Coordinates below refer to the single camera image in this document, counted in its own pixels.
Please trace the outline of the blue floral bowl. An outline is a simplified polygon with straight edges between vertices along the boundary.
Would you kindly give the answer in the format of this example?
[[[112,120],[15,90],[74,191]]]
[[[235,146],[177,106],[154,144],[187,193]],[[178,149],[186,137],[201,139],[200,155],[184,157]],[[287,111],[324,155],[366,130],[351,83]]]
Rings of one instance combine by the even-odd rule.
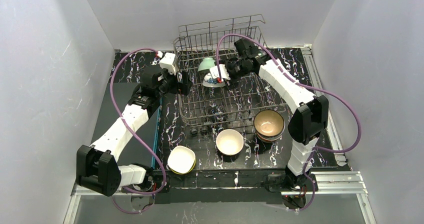
[[[218,81],[219,74],[217,72],[209,72],[203,77],[202,85],[207,88],[222,88],[226,84]]]

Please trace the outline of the green celadon bowl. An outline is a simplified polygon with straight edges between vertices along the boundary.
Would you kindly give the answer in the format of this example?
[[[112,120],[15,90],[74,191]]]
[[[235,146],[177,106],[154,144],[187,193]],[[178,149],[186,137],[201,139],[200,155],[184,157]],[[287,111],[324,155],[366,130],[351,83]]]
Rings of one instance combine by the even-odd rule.
[[[199,66],[197,68],[197,72],[198,73],[208,72],[210,70],[210,68],[213,68],[215,65],[216,65],[216,62],[212,57],[205,57],[200,62]]]

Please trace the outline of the cream white round bowl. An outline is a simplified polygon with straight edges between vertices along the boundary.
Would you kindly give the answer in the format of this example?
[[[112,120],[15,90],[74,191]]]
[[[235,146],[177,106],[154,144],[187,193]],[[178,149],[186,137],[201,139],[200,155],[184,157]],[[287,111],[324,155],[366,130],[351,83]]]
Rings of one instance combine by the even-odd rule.
[[[217,135],[215,145],[222,154],[234,156],[243,149],[244,139],[237,130],[225,129]]]

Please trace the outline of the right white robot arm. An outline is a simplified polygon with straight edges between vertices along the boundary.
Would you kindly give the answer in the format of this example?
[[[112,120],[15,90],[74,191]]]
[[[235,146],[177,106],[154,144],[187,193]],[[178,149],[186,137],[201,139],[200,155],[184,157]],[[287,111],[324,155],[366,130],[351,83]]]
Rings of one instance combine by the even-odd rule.
[[[230,80],[255,73],[265,80],[285,101],[292,112],[287,130],[292,137],[292,149],[287,170],[299,176],[309,170],[309,158],[321,132],[327,128],[329,101],[302,87],[280,60],[252,40],[234,42],[238,56],[225,61]]]

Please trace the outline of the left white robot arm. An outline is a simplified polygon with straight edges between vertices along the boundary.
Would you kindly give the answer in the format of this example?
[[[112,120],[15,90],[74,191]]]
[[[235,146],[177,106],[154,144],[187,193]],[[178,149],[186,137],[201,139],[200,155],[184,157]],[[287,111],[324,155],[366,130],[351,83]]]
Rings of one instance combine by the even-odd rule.
[[[119,166],[119,157],[136,131],[160,107],[162,96],[188,95],[192,85],[187,71],[171,74],[166,68],[139,83],[111,127],[91,145],[77,150],[75,182],[107,197],[119,188],[143,184],[152,169],[141,164]]]

